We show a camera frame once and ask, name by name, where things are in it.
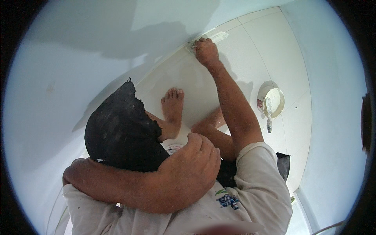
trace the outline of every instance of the printed logo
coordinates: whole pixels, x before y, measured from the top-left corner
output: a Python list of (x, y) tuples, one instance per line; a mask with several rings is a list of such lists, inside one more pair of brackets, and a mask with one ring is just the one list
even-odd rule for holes
[(227, 191), (224, 190), (224, 189), (221, 189), (221, 190), (217, 191), (217, 192), (215, 193), (215, 195), (218, 195), (218, 194), (221, 194), (221, 193), (227, 193)]
[(221, 208), (231, 206), (231, 208), (234, 209), (234, 210), (239, 209), (238, 205), (236, 204), (236, 202), (239, 202), (239, 200), (235, 196), (231, 197), (228, 193), (226, 193), (222, 197), (218, 198), (217, 201), (221, 204)]

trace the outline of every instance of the white t-shirt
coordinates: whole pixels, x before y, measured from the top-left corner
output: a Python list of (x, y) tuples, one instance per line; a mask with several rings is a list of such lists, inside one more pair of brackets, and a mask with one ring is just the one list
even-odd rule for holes
[(236, 161), (237, 187), (224, 189), (217, 181), (196, 203), (172, 214), (151, 214), (99, 202), (74, 188), (63, 187), (72, 234), (179, 234), (182, 224), (200, 219), (255, 222), (258, 234), (285, 234), (292, 215), (287, 186), (277, 169), (277, 156), (264, 142), (241, 150)]

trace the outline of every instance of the paint stain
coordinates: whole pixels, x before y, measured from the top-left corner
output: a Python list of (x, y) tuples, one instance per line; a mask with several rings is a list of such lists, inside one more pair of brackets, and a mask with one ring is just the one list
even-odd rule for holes
[(50, 98), (51, 97), (51, 94), (52, 94), (52, 92), (55, 90), (55, 82), (52, 82), (52, 83), (50, 83), (49, 85), (48, 85), (48, 87), (47, 87), (47, 90), (46, 90), (46, 96), (48, 97), (48, 98)]

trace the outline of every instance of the black border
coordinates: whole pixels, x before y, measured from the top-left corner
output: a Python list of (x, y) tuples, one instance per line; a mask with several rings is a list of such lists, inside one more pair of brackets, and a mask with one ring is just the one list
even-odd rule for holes
[[(1, 1), (1, 100), (4, 97), (8, 67), (13, 54), (21, 41), (24, 32), (33, 18), (47, 1)], [(371, 151), (367, 159), (366, 173), (362, 193), (352, 213), (337, 234), (372, 234), (376, 231), (376, 1), (374, 0), (329, 0), (349, 30), (362, 58), (368, 92), (371, 96), (372, 141)], [(14, 198), (12, 186), (8, 182), (4, 166), (3, 139), (1, 139), (1, 232), (3, 234), (36, 234)]]

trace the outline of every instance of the hand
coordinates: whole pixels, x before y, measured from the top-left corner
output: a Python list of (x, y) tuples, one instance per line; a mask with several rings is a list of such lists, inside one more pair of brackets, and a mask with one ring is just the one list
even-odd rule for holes
[(210, 38), (200, 38), (196, 41), (194, 51), (197, 60), (206, 68), (220, 63), (217, 46)]
[(158, 180), (156, 194), (164, 198), (164, 210), (183, 209), (203, 197), (214, 185), (220, 164), (219, 149), (205, 136), (189, 133), (188, 143), (159, 166), (160, 177), (151, 179)]

